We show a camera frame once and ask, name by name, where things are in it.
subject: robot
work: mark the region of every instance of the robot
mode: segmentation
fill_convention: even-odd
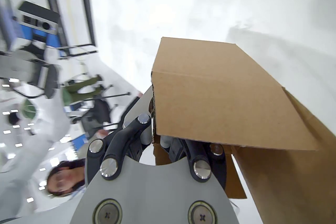
[[[21,223],[238,224],[224,188],[226,161],[219,144],[162,137],[171,164],[140,164],[151,143],[155,116],[149,88],[125,117],[123,127],[91,142],[85,163],[86,191],[48,211],[15,218],[22,190],[54,142],[69,130],[58,68],[27,50],[0,52],[0,77],[43,90],[28,96],[39,110],[36,135],[0,172],[0,221]]]

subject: metal bolt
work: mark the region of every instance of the metal bolt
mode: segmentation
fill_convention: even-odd
[[[188,211],[189,224],[217,224],[214,209],[204,201],[194,202]]]
[[[103,141],[101,139],[96,139],[91,142],[89,146],[89,151],[91,153],[98,153],[103,147]]]
[[[194,224],[212,224],[213,219],[210,210],[205,206],[197,206],[192,212]]]
[[[103,200],[94,210],[94,224],[120,224],[123,212],[120,204],[114,199]]]
[[[213,153],[215,156],[221,156],[224,152],[223,146],[220,144],[216,144],[216,143],[210,144],[210,150],[211,150],[211,153]]]
[[[97,224],[115,224],[118,218],[118,208],[113,204],[106,204],[99,210],[97,214]]]
[[[142,113],[138,116],[138,121],[141,123],[141,124],[147,124],[149,122],[149,115],[146,114],[146,113]]]
[[[118,162],[114,158],[107,158],[102,162],[99,169],[101,175],[105,178],[113,176],[118,170]]]
[[[193,164],[193,171],[197,175],[197,177],[206,180],[211,176],[211,167],[204,160],[198,160]]]

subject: woman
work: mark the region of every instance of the woman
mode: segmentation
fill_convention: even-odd
[[[120,122],[118,124],[117,129],[122,129],[122,124],[124,123],[126,114],[130,111],[130,109],[136,104],[136,102],[140,99],[142,93],[140,93],[135,99],[128,105],[123,114],[121,115]],[[103,138],[108,135],[108,131],[104,129],[100,129],[97,131],[97,137],[94,136],[88,142],[84,157],[86,157],[87,148],[89,144],[97,139]],[[78,191],[84,190],[85,185],[85,158],[78,159],[74,161],[63,161],[58,166],[54,167],[47,178],[47,191],[49,194],[54,196],[64,197],[70,195],[71,193],[77,194]]]
[[[67,196],[85,184],[85,159],[63,161],[47,178],[47,190],[54,196]]]

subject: box flap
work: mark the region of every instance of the box flap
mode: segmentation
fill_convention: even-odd
[[[162,38],[152,84],[160,135],[261,148],[317,148],[279,83],[235,44]]]
[[[316,152],[239,148],[240,166],[264,224],[336,223],[336,137],[285,91]]]

